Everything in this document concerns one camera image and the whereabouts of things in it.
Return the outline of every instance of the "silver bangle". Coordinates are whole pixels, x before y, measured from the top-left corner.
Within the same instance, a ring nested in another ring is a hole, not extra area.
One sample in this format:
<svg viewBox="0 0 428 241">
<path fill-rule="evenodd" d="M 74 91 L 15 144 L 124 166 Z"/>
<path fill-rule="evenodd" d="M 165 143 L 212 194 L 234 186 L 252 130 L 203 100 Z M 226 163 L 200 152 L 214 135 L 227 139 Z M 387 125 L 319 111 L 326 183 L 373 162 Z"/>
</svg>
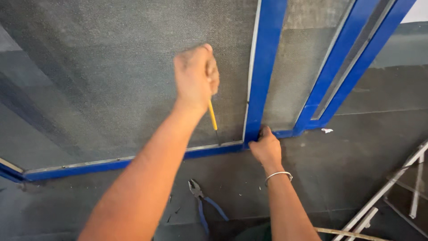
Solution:
<svg viewBox="0 0 428 241">
<path fill-rule="evenodd" d="M 290 172 L 275 172 L 275 173 L 273 173 L 272 175 L 270 175 L 270 176 L 268 176 L 267 178 L 266 178 L 266 180 L 265 180 L 265 186 L 268 186 L 268 179 L 269 178 L 271 178 L 271 177 L 273 177 L 273 176 L 275 176 L 276 174 L 280 174 L 280 173 L 283 173 L 283 174 L 287 174 L 287 176 L 288 176 L 288 178 L 290 179 L 290 181 L 293 179 L 293 176 L 291 175 L 291 173 Z"/>
</svg>

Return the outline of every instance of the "debris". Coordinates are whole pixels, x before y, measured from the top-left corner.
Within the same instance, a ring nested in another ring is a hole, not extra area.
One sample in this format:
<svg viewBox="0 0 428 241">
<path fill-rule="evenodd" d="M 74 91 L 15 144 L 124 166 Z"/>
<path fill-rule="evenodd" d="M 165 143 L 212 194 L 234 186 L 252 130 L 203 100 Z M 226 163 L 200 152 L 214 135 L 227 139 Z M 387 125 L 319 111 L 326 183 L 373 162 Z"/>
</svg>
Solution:
<svg viewBox="0 0 428 241">
<path fill-rule="evenodd" d="M 326 129 L 326 128 L 322 128 L 321 130 L 324 131 L 326 134 L 333 131 L 332 129 Z"/>
</svg>

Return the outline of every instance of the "blue plier handle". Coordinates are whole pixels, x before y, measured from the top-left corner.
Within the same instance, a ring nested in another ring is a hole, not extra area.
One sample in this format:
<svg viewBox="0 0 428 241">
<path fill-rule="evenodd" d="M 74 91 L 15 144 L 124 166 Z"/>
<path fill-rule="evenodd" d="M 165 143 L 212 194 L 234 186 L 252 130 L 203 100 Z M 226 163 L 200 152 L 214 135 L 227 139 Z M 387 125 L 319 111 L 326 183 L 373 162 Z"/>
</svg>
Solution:
<svg viewBox="0 0 428 241">
<path fill-rule="evenodd" d="M 208 223 L 207 223 L 207 220 L 205 219 L 204 210 L 202 208 L 203 207 L 202 206 L 202 199 L 207 201 L 209 204 L 213 205 L 225 221 L 229 221 L 229 218 L 226 216 L 226 214 L 224 214 L 224 212 L 220 208 L 220 206 L 217 203 L 215 203 L 211 198 L 204 196 L 204 194 L 201 191 L 201 188 L 195 182 L 195 180 L 193 180 L 193 179 L 189 180 L 189 188 L 190 188 L 190 191 L 193 193 L 193 195 L 198 199 L 199 217 L 201 219 L 202 226 L 204 227 L 205 233 L 207 235 L 210 233 L 210 230 L 208 228 Z"/>
</svg>

